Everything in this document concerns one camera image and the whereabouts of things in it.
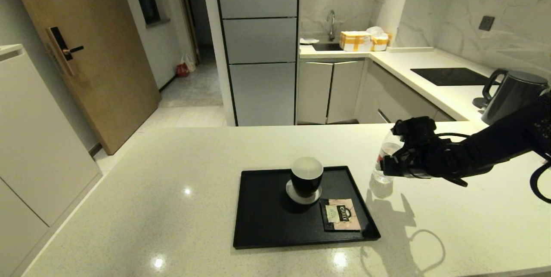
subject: door handle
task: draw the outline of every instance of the door handle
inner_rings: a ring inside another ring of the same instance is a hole
[[[77,46],[73,49],[62,49],[61,51],[63,51],[64,55],[71,55],[71,53],[80,51],[82,49],[84,49],[84,46]]]
[[[392,122],[390,121],[390,119],[388,119],[388,117],[382,112],[382,110],[377,109],[377,112],[378,112],[379,116],[380,116],[384,121],[386,121],[386,123],[392,123]]]
[[[61,60],[63,66],[65,67],[67,75],[71,77],[74,76],[74,71],[69,65],[68,61],[73,59],[73,55],[71,55],[72,52],[82,50],[84,49],[84,46],[77,46],[76,48],[69,49],[67,47],[67,44],[65,43],[65,40],[63,40],[63,36],[61,36],[61,32],[59,31],[59,28],[57,28],[57,26],[47,28],[46,32],[51,42],[56,45],[53,47],[55,48],[55,51],[59,56],[59,60]]]

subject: white saucer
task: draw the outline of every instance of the white saucer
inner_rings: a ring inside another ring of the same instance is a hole
[[[302,204],[302,205],[309,205],[309,204],[312,204],[314,203],[315,201],[317,201],[319,199],[319,197],[321,196],[321,186],[309,197],[307,198],[304,198],[304,197],[301,197],[300,195],[297,194],[297,191],[295,191],[295,187],[293,187],[293,182],[291,180],[289,180],[287,182],[287,185],[285,185],[285,191],[287,191],[287,195],[289,195],[289,197],[299,203],[299,204]]]

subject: black mug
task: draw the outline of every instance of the black mug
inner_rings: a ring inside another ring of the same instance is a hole
[[[303,157],[295,161],[291,172],[296,193],[301,197],[309,197],[321,184],[323,166],[313,157]]]

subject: tea bag packet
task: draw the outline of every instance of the tea bag packet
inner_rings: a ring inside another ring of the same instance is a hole
[[[319,199],[326,231],[359,231],[360,222],[352,199]]]

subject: speckled quartz countertop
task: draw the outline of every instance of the speckled quartz countertop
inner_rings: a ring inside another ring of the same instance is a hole
[[[471,134],[472,122],[438,123]],[[27,277],[457,276],[551,270],[551,210],[529,188],[534,153],[469,177],[370,181],[390,124],[146,132],[55,236]],[[301,156],[347,165],[377,241],[235,250],[240,173]]]

